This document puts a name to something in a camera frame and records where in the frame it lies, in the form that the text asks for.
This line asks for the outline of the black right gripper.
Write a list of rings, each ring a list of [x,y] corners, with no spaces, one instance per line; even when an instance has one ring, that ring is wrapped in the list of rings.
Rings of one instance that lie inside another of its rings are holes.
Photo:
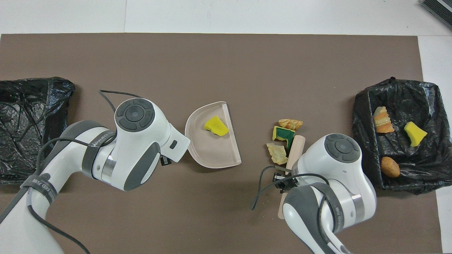
[[[291,173],[288,174],[274,173],[273,182],[282,180],[283,178],[286,177],[288,177],[289,179],[281,181],[275,185],[275,187],[279,189],[281,194],[287,193],[288,191],[290,191],[290,189],[298,186],[298,180],[296,178],[293,178]]]

